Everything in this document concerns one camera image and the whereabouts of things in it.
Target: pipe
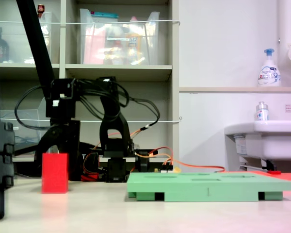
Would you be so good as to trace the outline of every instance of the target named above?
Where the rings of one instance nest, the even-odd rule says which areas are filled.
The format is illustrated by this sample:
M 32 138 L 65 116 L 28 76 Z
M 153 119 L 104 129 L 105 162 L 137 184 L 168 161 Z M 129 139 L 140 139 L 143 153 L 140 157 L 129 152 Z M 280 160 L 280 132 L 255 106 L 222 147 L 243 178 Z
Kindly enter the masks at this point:
M 283 86 L 291 86 L 291 59 L 288 56 L 291 45 L 291 0 L 278 0 L 279 56 L 278 66 Z

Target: green tray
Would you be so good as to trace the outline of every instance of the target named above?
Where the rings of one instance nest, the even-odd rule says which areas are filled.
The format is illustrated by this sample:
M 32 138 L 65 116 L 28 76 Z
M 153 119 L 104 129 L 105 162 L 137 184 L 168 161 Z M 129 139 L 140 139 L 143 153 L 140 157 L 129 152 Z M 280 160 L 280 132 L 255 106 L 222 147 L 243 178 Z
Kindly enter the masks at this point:
M 164 201 L 282 200 L 291 181 L 247 172 L 131 173 L 129 198 Z

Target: white table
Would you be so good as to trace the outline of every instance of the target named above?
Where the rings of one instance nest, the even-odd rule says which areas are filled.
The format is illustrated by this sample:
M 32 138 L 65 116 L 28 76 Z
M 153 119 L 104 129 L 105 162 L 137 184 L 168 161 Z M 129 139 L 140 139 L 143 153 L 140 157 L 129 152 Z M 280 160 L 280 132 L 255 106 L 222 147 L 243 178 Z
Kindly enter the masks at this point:
M 291 192 L 284 201 L 136 202 L 125 183 L 40 189 L 41 180 L 15 180 L 0 233 L 291 233 Z

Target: pump bottle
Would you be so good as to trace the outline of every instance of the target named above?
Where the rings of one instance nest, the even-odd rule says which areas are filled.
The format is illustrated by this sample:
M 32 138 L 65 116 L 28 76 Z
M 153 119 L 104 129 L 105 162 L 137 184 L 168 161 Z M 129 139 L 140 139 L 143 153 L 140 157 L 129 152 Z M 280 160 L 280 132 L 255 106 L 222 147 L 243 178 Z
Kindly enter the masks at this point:
M 278 67 L 275 65 L 272 59 L 273 49 L 266 49 L 266 61 L 262 66 L 260 75 L 258 78 L 258 86 L 281 86 L 281 77 Z

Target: clear plastic bin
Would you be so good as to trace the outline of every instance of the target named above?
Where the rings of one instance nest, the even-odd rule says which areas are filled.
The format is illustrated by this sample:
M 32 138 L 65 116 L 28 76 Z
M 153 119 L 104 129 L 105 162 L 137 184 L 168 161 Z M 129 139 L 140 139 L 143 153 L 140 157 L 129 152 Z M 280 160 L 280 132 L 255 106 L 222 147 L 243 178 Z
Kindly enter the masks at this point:
M 52 12 L 44 12 L 40 19 L 41 29 L 52 63 L 59 63 L 59 24 Z M 34 64 L 34 59 L 22 23 L 0 22 L 0 63 Z
M 158 22 L 95 24 L 87 9 L 80 9 L 81 64 L 158 65 Z M 148 21 L 159 20 L 152 12 Z
M 32 126 L 50 126 L 49 119 L 45 117 L 46 102 L 42 99 L 38 109 L 18 110 L 18 117 L 25 124 Z M 13 124 L 15 133 L 15 149 L 30 146 L 32 143 L 38 143 L 46 131 L 37 131 L 21 126 L 14 114 L 14 110 L 0 110 L 2 122 Z

